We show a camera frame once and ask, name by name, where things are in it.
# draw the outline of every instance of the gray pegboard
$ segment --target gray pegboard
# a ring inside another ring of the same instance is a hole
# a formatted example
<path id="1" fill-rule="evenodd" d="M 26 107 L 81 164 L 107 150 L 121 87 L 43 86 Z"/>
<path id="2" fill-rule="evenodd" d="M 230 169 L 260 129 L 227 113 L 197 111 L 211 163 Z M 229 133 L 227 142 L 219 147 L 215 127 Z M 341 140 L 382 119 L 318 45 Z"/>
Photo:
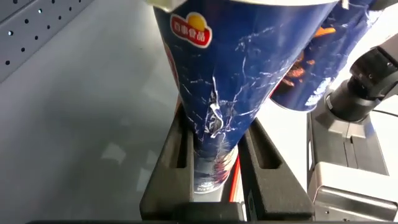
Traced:
<path id="1" fill-rule="evenodd" d="M 1 0 L 0 13 L 11 12 L 14 1 Z M 92 1 L 34 0 L 21 9 L 16 7 L 17 12 L 0 24 L 0 83 Z"/>
<path id="2" fill-rule="evenodd" d="M 0 1 L 0 22 L 22 9 L 33 0 L 2 0 Z"/>

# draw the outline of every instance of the product label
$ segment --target product label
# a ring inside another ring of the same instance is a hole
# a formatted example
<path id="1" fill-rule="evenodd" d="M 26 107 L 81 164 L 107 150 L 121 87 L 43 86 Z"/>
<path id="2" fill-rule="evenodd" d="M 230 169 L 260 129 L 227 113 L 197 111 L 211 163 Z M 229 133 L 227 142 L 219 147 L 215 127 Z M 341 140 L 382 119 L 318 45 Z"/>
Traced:
<path id="1" fill-rule="evenodd" d="M 197 12 L 191 12 L 184 19 L 172 14 L 170 26 L 173 33 L 199 48 L 207 48 L 211 42 L 212 31 L 207 26 L 206 19 Z"/>

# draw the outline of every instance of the blue chip canister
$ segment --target blue chip canister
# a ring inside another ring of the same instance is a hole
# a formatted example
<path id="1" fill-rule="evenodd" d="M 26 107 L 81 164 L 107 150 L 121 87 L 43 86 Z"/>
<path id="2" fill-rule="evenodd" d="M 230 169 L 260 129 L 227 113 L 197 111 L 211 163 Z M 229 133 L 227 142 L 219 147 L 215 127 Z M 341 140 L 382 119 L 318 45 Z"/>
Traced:
<path id="1" fill-rule="evenodd" d="M 214 191 L 228 178 L 238 141 L 337 4 L 337 0 L 256 2 L 187 0 L 172 12 L 154 9 L 182 105 L 196 134 L 196 193 Z"/>
<path id="2" fill-rule="evenodd" d="M 337 4 L 271 99 L 289 110 L 315 109 L 329 84 L 346 65 L 355 45 L 381 15 L 370 11 L 374 1 L 350 0 L 348 9 Z"/>

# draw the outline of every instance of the gray floor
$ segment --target gray floor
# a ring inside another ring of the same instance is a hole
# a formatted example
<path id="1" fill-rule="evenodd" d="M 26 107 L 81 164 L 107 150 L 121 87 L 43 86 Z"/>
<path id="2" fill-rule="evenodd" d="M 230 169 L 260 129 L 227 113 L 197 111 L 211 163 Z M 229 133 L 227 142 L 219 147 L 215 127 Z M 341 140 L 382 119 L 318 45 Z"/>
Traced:
<path id="1" fill-rule="evenodd" d="M 177 89 L 152 9 L 95 0 L 0 84 L 0 220 L 140 219 Z"/>

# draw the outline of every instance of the red strip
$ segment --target red strip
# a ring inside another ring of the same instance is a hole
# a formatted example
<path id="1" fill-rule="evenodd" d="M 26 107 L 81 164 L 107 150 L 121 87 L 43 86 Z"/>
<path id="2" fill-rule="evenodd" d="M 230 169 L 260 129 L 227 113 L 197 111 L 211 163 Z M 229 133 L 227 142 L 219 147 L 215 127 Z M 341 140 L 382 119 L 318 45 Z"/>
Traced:
<path id="1" fill-rule="evenodd" d="M 229 195 L 229 202 L 234 202 L 234 200 L 235 200 L 235 191 L 238 187 L 236 184 L 238 182 L 240 169 L 241 169 L 241 162 L 240 162 L 239 156 L 238 156 L 238 158 L 236 159 L 234 179 L 232 180 L 232 188 L 231 188 L 231 193 Z"/>

